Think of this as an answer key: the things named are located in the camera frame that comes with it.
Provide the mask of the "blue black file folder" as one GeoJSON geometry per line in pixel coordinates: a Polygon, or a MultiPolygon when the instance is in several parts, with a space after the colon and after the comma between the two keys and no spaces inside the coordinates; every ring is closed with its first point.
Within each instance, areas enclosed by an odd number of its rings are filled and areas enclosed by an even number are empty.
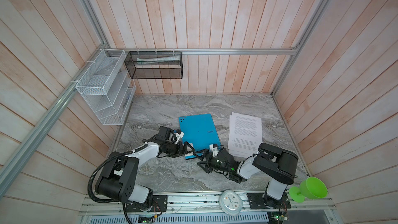
{"type": "Polygon", "coordinates": [[[195,151],[208,149],[216,156],[212,151],[213,145],[220,147],[221,143],[211,114],[179,117],[179,125],[184,133],[183,142],[188,142],[195,151]]]}

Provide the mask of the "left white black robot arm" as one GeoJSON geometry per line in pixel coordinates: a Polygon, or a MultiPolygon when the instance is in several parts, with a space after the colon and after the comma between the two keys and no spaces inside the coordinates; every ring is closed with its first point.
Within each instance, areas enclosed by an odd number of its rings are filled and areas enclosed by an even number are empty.
{"type": "Polygon", "coordinates": [[[152,190],[136,183],[138,169],[154,158],[176,158],[195,149],[183,142],[184,133],[161,126],[158,134],[143,140],[143,145],[126,152],[113,152],[92,173],[88,182],[88,195],[97,203],[152,205],[152,190]]]}

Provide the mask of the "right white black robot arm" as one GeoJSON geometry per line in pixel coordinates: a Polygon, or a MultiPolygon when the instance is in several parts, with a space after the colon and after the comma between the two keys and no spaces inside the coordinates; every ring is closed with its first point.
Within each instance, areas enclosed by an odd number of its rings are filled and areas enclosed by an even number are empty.
{"type": "Polygon", "coordinates": [[[256,154],[241,162],[236,161],[225,148],[217,151],[216,156],[209,149],[193,152],[193,155],[200,159],[197,165],[207,174],[216,172],[240,184],[263,172],[271,177],[266,189],[266,198],[274,200],[282,199],[287,186],[294,183],[299,158],[292,151],[262,143],[256,154]]]}

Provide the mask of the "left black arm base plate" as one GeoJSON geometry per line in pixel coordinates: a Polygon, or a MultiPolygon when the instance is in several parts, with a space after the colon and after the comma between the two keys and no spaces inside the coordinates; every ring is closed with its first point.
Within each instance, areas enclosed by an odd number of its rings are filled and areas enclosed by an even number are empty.
{"type": "Polygon", "coordinates": [[[128,213],[162,213],[167,210],[168,195],[154,195],[150,200],[152,200],[151,203],[133,202],[131,204],[126,204],[126,211],[128,213]]]}

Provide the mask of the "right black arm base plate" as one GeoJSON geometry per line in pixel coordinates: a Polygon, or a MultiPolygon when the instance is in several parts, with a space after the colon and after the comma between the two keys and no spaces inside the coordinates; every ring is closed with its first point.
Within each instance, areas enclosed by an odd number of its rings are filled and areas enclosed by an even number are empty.
{"type": "Polygon", "coordinates": [[[288,195],[284,192],[280,200],[269,197],[266,193],[247,193],[246,194],[251,209],[289,209],[291,203],[288,195]]]}

